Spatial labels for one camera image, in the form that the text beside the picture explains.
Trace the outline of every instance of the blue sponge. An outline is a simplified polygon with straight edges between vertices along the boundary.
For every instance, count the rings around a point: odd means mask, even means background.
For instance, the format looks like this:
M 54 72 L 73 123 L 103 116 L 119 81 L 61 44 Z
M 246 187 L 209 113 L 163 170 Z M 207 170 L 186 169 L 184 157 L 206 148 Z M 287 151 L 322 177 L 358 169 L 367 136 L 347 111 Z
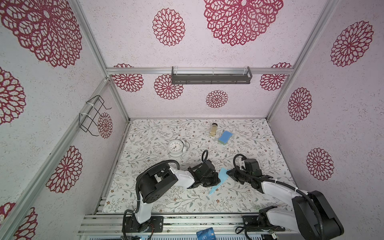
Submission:
M 232 133 L 228 132 L 228 131 L 224 131 L 223 132 L 223 135 L 221 135 L 221 137 L 218 140 L 219 143 L 225 145 L 227 144 L 228 140 L 230 137 L 232 137 Z

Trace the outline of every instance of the black cable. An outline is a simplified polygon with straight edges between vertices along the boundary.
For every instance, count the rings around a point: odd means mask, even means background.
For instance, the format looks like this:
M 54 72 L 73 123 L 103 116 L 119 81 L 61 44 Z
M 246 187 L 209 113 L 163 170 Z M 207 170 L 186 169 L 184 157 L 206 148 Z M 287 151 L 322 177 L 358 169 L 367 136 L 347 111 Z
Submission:
M 140 181 L 142 179 L 142 177 L 144 176 L 144 174 L 146 174 L 147 172 L 149 172 L 150 170 L 152 170 L 153 168 L 157 167 L 158 165 L 160 164 L 163 164 L 163 163 L 175 163 L 176 166 L 177 166 L 177 169 L 179 170 L 180 169 L 180 164 L 179 162 L 177 162 L 176 160 L 164 160 L 164 161 L 161 161 L 161 162 L 158 162 L 156 163 L 155 165 L 152 165 L 150 166 L 147 170 L 145 170 L 144 172 L 140 173 L 137 178 L 136 178 L 136 196 L 137 196 L 137 207 L 136 207 L 136 211 L 135 213 L 138 213 L 139 212 L 139 208 L 140 208 L 140 193 L 139 193 L 139 184 L 140 184 Z
M 245 237 L 248 239 L 248 240 L 253 240 L 250 236 L 248 236 L 248 231 L 252 230 L 252 229 L 255 229 L 255 230 L 276 230 L 278 228 L 278 226 L 273 226 L 273 227 L 237 227 L 235 229 L 235 233 L 236 234 L 239 234 L 241 233 L 242 231 L 244 231 L 244 234 L 245 234 Z
M 124 216 L 122 217 L 122 234 L 124 235 L 124 240 L 128 240 L 127 235 L 125 233 L 125 221 L 127 218 L 127 212 L 131 213 L 131 217 L 133 216 L 133 211 L 130 209 L 127 209 L 124 211 Z
M 267 182 L 273 182 L 273 183 L 276 183 L 276 184 L 280 184 L 280 185 L 283 185 L 289 189 L 292 189 L 292 190 L 295 190 L 298 194 L 302 195 L 305 200 L 308 202 L 308 204 L 310 205 L 312 211 L 314 212 L 314 215 L 317 219 L 317 222 L 319 224 L 319 231 L 320 231 L 320 239 L 321 240 L 325 240 L 325 235 L 324 235 L 324 226 L 323 226 L 323 220 L 321 219 L 321 215 L 320 215 L 320 212 L 318 210 L 318 208 L 316 207 L 316 205 L 313 203 L 313 201 L 310 199 L 310 197 L 308 195 L 306 195 L 304 192 L 300 191 L 300 190 L 296 190 L 296 188 L 292 187 L 291 185 L 289 184 L 286 184 L 285 182 L 280 182 L 280 181 L 275 181 L 275 180 L 271 180 L 271 179 L 268 179 L 268 178 L 264 178 L 264 177 L 256 177 L 256 176 L 253 176 L 253 175 L 250 175 L 244 171 L 242 171 L 237 165 L 236 165 L 236 158 L 238 156 L 242 156 L 242 157 L 245 157 L 243 154 L 236 154 L 233 158 L 233 165 L 236 169 L 236 171 L 238 171 L 240 174 L 244 175 L 244 176 L 247 176 L 247 177 L 251 177 L 251 178 L 255 178 L 255 179 L 260 179 L 260 180 L 263 180 L 263 181 L 267 181 Z
M 194 167 L 191 167 L 191 168 L 188 168 L 190 170 L 195 170 L 197 168 L 199 168 L 201 165 L 203 165 L 203 163 L 205 163 L 205 161 L 207 160 L 208 158 L 208 150 L 204 150 L 203 153 L 201 154 L 201 163 L 200 164 L 197 164 L 196 166 Z

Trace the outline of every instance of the cable clip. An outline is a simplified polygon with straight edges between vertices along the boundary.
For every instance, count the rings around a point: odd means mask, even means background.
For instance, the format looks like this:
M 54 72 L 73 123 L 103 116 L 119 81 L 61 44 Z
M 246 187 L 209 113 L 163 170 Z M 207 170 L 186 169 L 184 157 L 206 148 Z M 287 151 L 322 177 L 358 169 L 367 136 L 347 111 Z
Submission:
M 88 115 L 88 114 L 86 114 L 86 113 L 80 113 L 80 114 L 84 114 L 84 115 L 87 115 L 89 118 L 91 118 L 91 116 L 90 115 Z

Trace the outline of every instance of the red flower pattern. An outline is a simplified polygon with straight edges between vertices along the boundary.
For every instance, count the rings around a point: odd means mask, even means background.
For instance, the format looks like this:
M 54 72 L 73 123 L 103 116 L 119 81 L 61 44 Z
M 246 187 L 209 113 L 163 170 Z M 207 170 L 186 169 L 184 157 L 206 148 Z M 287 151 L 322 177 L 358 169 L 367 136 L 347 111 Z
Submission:
M 183 93 L 183 85 L 173 85 L 172 77 L 169 74 L 163 74 L 156 78 L 154 85 L 156 93 L 164 99 L 175 99 Z
M 312 96 L 306 88 L 296 89 L 288 101 L 288 112 L 295 121 L 307 117 L 312 107 Z
M 36 234 L 37 224 L 37 214 L 35 208 L 32 207 L 20 227 L 16 230 L 13 240 L 31 240 Z
M 228 95 L 226 92 L 221 90 L 214 90 L 207 95 L 205 102 L 211 108 L 219 108 L 227 103 Z
M 184 37 L 183 18 L 173 9 L 164 8 L 158 11 L 152 23 L 156 38 L 166 46 L 174 46 Z
M 23 87 L 9 72 L 0 67 L 0 125 L 18 118 L 25 105 Z
M 359 21 L 348 26 L 337 37 L 331 49 L 331 60 L 336 66 L 347 66 L 361 58 L 372 42 L 373 30 L 369 22 Z
M 51 175 L 45 184 L 51 192 L 64 193 L 74 186 L 81 174 L 83 167 L 83 159 L 81 153 L 74 146 L 70 146 L 67 154 L 56 167 L 55 172 Z
M 66 0 L 0 0 L 0 16 L 40 61 L 66 68 L 80 58 L 82 36 Z
M 103 138 L 109 138 L 112 134 L 112 119 L 108 113 L 102 113 L 97 121 L 97 128 Z
M 289 63 L 278 63 L 272 66 L 273 68 L 290 68 Z M 279 89 L 287 78 L 285 74 L 263 74 L 260 79 L 260 86 L 268 91 Z
M 15 206 L 15 204 L 16 203 L 14 202 L 7 202 L 0 207 L 0 226 L 4 219 L 8 216 L 8 213 L 11 211 L 11 209 Z
M 115 68 L 133 68 L 129 64 L 119 63 Z M 143 78 L 141 74 L 114 74 L 112 79 L 116 86 L 127 91 L 136 92 L 143 87 Z
M 204 16 L 214 38 L 244 45 L 266 32 L 276 20 L 283 0 L 204 0 Z
M 333 174 L 333 161 L 324 149 L 314 148 L 307 156 L 307 167 L 311 175 L 319 180 L 327 180 Z

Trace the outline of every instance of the card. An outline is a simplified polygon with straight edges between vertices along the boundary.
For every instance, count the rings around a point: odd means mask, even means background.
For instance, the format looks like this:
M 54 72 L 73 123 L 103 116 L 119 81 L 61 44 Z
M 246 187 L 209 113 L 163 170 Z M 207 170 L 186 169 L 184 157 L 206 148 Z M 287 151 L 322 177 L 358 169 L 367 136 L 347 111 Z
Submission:
M 215 232 L 212 227 L 196 233 L 197 240 L 216 240 Z

